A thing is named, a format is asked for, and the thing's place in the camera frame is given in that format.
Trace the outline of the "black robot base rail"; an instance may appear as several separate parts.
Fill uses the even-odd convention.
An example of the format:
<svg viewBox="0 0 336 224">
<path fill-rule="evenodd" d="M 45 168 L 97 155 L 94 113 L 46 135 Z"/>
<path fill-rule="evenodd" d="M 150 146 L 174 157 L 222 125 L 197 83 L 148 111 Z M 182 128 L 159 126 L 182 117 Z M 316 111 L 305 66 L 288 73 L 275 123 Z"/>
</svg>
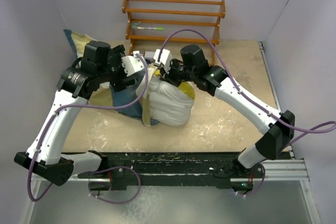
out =
<svg viewBox="0 0 336 224">
<path fill-rule="evenodd" d="M 107 181 L 112 190 L 127 186 L 211 186 L 251 190 L 252 181 L 263 178 L 260 164 L 241 168 L 236 152 L 105 152 L 111 172 L 79 174 L 92 182 Z"/>
</svg>

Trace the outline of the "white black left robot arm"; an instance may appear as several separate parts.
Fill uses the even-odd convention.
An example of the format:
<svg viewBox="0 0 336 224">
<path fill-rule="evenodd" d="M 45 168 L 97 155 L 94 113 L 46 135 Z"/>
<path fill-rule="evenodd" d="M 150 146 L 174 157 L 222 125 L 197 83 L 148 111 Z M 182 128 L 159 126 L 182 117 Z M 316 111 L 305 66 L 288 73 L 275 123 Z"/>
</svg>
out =
<svg viewBox="0 0 336 224">
<path fill-rule="evenodd" d="M 101 84 L 110 83 L 116 92 L 134 84 L 131 75 L 145 70 L 145 60 L 127 56 L 123 45 L 114 48 L 102 41 L 90 41 L 83 56 L 67 68 L 57 84 L 50 112 L 38 136 L 14 161 L 54 185 L 63 185 L 72 175 L 90 172 L 96 178 L 108 172 L 108 157 L 97 151 L 65 155 L 62 149 L 69 131 L 82 108 Z"/>
</svg>

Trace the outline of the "white pillow with yellow band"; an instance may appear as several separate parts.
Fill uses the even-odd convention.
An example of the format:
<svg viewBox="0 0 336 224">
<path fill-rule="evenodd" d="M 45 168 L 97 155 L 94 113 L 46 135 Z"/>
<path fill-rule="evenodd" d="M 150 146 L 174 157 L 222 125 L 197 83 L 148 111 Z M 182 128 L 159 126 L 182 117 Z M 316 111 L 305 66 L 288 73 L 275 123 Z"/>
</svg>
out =
<svg viewBox="0 0 336 224">
<path fill-rule="evenodd" d="M 141 99 L 142 123 L 151 126 L 154 121 L 168 126 L 185 125 L 191 116 L 195 89 L 189 82 L 178 87 L 160 79 L 158 67 L 150 64 L 149 83 Z"/>
</svg>

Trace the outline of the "blue tan white checked pillowcase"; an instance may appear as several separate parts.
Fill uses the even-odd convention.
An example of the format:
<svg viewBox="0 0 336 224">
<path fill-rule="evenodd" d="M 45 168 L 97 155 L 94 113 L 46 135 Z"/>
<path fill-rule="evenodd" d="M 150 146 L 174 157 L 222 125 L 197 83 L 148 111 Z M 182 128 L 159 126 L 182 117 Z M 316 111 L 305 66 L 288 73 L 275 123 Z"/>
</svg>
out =
<svg viewBox="0 0 336 224">
<path fill-rule="evenodd" d="M 71 50 L 77 58 L 83 56 L 85 45 L 93 40 L 86 34 L 79 34 L 70 29 L 64 29 L 64 34 L 68 40 Z M 120 92 L 115 92 L 108 82 L 100 85 L 100 88 L 93 93 L 89 99 L 91 105 L 96 106 L 122 106 L 128 104 L 137 98 L 135 93 L 137 84 L 126 88 Z M 118 113 L 127 117 L 141 120 L 142 107 L 140 102 L 137 102 L 127 108 L 117 110 Z"/>
</svg>

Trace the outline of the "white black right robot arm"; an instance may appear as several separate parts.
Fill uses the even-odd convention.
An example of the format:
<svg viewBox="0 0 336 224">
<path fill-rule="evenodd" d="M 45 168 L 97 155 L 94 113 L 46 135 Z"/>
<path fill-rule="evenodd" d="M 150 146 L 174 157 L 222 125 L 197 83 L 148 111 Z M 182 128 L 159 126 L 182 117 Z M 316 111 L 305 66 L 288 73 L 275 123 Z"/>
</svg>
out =
<svg viewBox="0 0 336 224">
<path fill-rule="evenodd" d="M 262 134 L 254 145 L 217 172 L 221 176 L 246 177 L 256 164 L 277 159 L 293 139 L 294 114 L 268 106 L 231 79 L 224 68 L 210 66 L 198 45 L 185 46 L 180 53 L 182 59 L 178 60 L 166 49 L 155 51 L 154 64 L 160 70 L 161 80 L 174 86 L 183 81 L 193 82 L 200 90 L 232 106 Z"/>
</svg>

